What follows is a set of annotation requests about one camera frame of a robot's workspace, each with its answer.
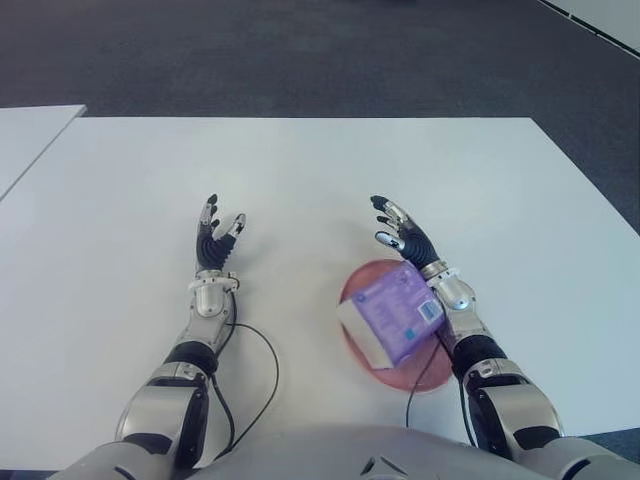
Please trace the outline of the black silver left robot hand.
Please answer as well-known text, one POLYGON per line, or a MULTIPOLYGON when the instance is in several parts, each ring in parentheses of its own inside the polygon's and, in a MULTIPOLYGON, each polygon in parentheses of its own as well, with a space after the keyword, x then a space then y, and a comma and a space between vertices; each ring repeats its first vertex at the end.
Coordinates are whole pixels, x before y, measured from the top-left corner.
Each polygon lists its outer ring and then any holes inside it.
POLYGON ((206 200, 198 220, 195 251, 199 271, 223 270, 246 226, 246 215, 240 213, 224 233, 216 235, 216 229, 220 225, 220 220, 215 217, 217 203, 218 195, 212 194, 206 200))

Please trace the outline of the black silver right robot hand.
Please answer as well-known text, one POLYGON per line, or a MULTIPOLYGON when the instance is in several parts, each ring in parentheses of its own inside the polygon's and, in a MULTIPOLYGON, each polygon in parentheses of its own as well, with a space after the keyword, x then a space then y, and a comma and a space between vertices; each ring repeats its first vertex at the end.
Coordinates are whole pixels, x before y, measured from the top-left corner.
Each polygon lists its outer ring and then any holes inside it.
POLYGON ((403 208, 380 195, 371 196, 370 201, 381 212, 376 220, 392 230, 392 233, 377 231, 374 238, 378 243, 399 253, 418 270, 440 260, 427 234, 403 208))

